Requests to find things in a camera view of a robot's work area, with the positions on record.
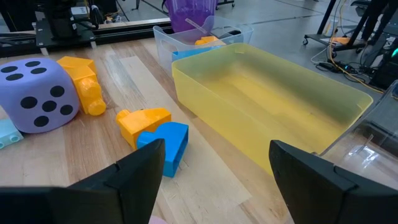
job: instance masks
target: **purple die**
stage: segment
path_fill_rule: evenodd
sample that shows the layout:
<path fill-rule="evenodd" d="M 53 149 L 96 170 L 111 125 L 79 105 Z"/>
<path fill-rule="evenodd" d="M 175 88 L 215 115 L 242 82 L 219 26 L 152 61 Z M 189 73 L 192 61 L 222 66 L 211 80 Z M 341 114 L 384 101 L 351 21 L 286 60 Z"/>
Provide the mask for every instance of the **purple die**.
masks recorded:
<path fill-rule="evenodd" d="M 79 98 L 57 62 L 30 58 L 0 65 L 0 105 L 18 130 L 42 133 L 70 121 Z"/>

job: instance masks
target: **wooden table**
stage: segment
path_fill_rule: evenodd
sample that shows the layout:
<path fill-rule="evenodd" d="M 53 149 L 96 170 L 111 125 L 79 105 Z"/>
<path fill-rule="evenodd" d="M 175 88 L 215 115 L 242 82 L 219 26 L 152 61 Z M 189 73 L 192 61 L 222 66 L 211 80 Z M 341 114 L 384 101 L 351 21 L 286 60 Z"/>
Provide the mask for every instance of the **wooden table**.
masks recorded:
<path fill-rule="evenodd" d="M 274 178 L 177 99 L 174 81 L 157 63 L 154 39 L 51 52 L 95 60 L 105 114 L 79 112 L 61 128 L 27 134 L 0 150 L 0 185 L 68 186 L 132 152 L 117 112 L 163 107 L 188 124 L 190 139 L 176 176 L 163 177 L 153 214 L 167 223 L 285 223 L 287 207 Z M 0 64 L 43 55 L 2 58 Z M 6 118 L 0 110 L 0 118 Z"/>

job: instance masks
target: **translucent yellow container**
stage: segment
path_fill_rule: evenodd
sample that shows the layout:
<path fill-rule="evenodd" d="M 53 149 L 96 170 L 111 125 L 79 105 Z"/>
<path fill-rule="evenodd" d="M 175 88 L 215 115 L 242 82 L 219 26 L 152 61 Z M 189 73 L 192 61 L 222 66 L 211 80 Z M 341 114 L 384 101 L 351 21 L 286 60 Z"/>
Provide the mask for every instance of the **translucent yellow container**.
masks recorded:
<path fill-rule="evenodd" d="M 320 154 L 373 102 L 248 44 L 178 60 L 172 73 L 178 100 L 270 174 L 270 140 Z"/>

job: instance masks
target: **black dot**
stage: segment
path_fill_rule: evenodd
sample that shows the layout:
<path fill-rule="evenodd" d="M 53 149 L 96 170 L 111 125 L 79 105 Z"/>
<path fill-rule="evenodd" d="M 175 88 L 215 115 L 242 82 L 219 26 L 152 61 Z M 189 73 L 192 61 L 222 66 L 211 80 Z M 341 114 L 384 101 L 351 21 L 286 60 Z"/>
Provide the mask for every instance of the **black dot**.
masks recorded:
<path fill-rule="evenodd" d="M 34 124 L 37 127 L 43 127 L 46 126 L 49 123 L 49 118 L 46 116 L 39 116 L 38 118 L 35 119 Z"/>
<path fill-rule="evenodd" d="M 17 73 L 17 74 L 12 74 L 6 77 L 6 80 L 8 81 L 14 81 L 14 80 L 18 80 L 20 78 L 22 78 L 24 75 L 21 73 Z"/>
<path fill-rule="evenodd" d="M 40 65 L 40 62 L 38 61 L 33 61 L 33 62 L 28 62 L 25 64 L 26 67 L 34 67 Z"/>
<path fill-rule="evenodd" d="M 57 107 L 57 103 L 52 100 L 48 100 L 48 101 L 44 102 L 42 105 L 42 109 L 45 112 L 51 112 L 51 111 L 55 110 L 56 107 Z"/>
<path fill-rule="evenodd" d="M 50 90 L 50 94 L 54 97 L 60 97 L 63 95 L 64 92 L 65 90 L 63 89 L 62 86 L 55 86 Z"/>
<path fill-rule="evenodd" d="M 8 67 L 5 67 L 5 68 L 2 68 L 1 72 L 9 73 L 9 72 L 13 72 L 13 71 L 15 71 L 17 69 L 18 69 L 17 66 L 8 66 Z"/>
<path fill-rule="evenodd" d="M 70 115 L 72 113 L 73 107 L 70 105 L 64 105 L 61 107 L 61 114 L 62 115 Z"/>
<path fill-rule="evenodd" d="M 35 68 L 35 69 L 33 69 L 32 71 L 30 71 L 32 74 L 40 74 L 40 73 L 43 73 L 43 72 L 45 72 L 45 71 L 47 71 L 47 69 L 46 68 Z"/>
<path fill-rule="evenodd" d="M 31 109 L 31 108 L 35 107 L 36 104 L 37 104 L 37 100 L 33 96 L 27 96 L 21 100 L 21 107 L 23 107 L 25 109 Z"/>

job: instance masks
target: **transparent plastic container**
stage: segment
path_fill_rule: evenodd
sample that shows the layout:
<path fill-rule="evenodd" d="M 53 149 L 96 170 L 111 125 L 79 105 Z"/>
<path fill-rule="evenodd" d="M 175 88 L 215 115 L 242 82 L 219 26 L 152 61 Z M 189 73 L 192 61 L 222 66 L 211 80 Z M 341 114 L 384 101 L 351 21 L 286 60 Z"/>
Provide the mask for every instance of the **transparent plastic container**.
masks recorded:
<path fill-rule="evenodd" d="M 231 33 L 238 30 L 240 34 Z M 166 34 L 159 26 L 154 26 L 154 34 L 161 66 L 171 73 L 173 52 L 182 52 L 194 49 L 207 48 L 217 45 L 226 45 L 233 43 L 249 43 L 253 28 L 239 24 L 218 16 L 207 17 L 200 29 L 193 28 L 188 31 L 174 34 Z M 203 45 L 195 45 L 195 41 L 213 35 L 220 40 Z"/>
<path fill-rule="evenodd" d="M 321 157 L 398 190 L 398 81 Z"/>
<path fill-rule="evenodd" d="M 207 17 L 214 16 L 216 5 L 217 0 L 166 0 L 165 2 L 174 32 L 193 29 L 187 19 L 202 26 Z"/>
<path fill-rule="evenodd" d="M 272 174 L 271 140 L 322 153 L 373 99 L 248 44 L 173 62 L 178 100 Z"/>

